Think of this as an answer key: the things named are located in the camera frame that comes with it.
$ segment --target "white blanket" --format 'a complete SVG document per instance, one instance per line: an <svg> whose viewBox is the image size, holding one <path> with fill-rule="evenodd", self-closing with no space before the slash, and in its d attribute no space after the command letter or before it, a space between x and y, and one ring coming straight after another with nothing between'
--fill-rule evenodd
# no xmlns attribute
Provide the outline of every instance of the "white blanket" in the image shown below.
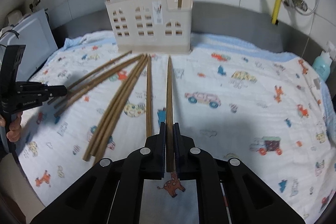
<svg viewBox="0 0 336 224"><path fill-rule="evenodd" d="M325 84L293 54L274 54L233 38L193 39L198 43L190 55L172 56L173 116L181 133L214 158L241 159L306 223L314 223L336 189L336 149L329 141L335 131L328 139L324 121L335 113L325 111L331 103L323 94ZM31 80L68 86L119 55L111 42L58 52ZM167 60L166 55L152 56L155 133L165 119ZM47 104L24 112L24 136L17 152L45 205L92 166L93 158L82 160L88 141L133 66L84 95L60 117L55 118L53 105ZM144 70L105 157L123 159L144 146L146 75ZM173 177L166 173L161 181L145 181L140 223L198 223L195 182L183 181L169 193L162 187Z"/></svg>

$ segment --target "finger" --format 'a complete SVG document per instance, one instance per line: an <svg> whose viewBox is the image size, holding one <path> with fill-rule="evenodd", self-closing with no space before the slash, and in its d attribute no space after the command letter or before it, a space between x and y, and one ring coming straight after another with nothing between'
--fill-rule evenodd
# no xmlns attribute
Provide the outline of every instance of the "finger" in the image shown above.
<svg viewBox="0 0 336 224"><path fill-rule="evenodd" d="M6 125L5 119L0 115L0 126L4 127Z"/></svg>
<svg viewBox="0 0 336 224"><path fill-rule="evenodd" d="M21 126L20 126L20 128L18 128L17 130L9 131L9 132L7 133L7 138L8 138L9 140L15 139L15 138L17 138L17 137L20 138L20 133L21 133Z"/></svg>
<svg viewBox="0 0 336 224"><path fill-rule="evenodd" d="M15 119L15 121L13 121L10 125L9 125L9 130L13 131L13 130L17 130L19 129L20 125L21 125L21 117L18 117Z"/></svg>
<svg viewBox="0 0 336 224"><path fill-rule="evenodd" d="M19 130L16 130L16 131L18 131L18 133L15 133L17 135L15 137L9 139L9 141L12 142L12 143L17 142L20 139L20 136L21 136L20 131Z"/></svg>

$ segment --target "label sticker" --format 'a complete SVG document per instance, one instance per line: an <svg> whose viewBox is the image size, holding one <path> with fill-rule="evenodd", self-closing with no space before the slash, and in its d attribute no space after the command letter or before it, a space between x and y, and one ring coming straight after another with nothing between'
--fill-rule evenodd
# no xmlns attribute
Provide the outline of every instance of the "label sticker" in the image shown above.
<svg viewBox="0 0 336 224"><path fill-rule="evenodd" d="M152 7L153 7L154 24L163 24L161 1L160 0L153 1Z"/></svg>

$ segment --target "plastic bottle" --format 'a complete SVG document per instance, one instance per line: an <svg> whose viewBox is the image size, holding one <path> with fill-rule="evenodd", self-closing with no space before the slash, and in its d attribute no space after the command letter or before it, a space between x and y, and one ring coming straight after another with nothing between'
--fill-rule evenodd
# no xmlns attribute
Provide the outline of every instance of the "plastic bottle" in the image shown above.
<svg viewBox="0 0 336 224"><path fill-rule="evenodd" d="M322 51L321 55L318 56L314 63L313 63L313 69L317 72L317 74L322 78L322 80L325 82L330 74L330 65L333 62L333 60L330 57L330 51L335 49L334 45L328 41L328 51Z"/></svg>

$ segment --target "metal screw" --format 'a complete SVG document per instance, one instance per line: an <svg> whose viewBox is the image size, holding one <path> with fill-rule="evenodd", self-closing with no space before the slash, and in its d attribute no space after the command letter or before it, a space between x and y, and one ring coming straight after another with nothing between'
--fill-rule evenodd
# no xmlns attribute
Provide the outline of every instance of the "metal screw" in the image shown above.
<svg viewBox="0 0 336 224"><path fill-rule="evenodd" d="M110 163L111 163L111 161L110 161L109 159L102 159L102 160L99 162L99 164L100 164L101 166L103 166L103 167L105 167L105 166L109 166Z"/></svg>
<svg viewBox="0 0 336 224"><path fill-rule="evenodd" d="M233 166L238 166L240 164L240 160L230 159L230 164L233 165Z"/></svg>
<svg viewBox="0 0 336 224"><path fill-rule="evenodd" d="M191 154L199 154L201 153L201 150L198 147L193 147L190 149Z"/></svg>
<svg viewBox="0 0 336 224"><path fill-rule="evenodd" d="M142 155L147 155L147 154L149 154L150 152L151 152L151 150L150 150L149 148L147 148L147 147L143 147L143 148L140 149L140 153L141 153Z"/></svg>

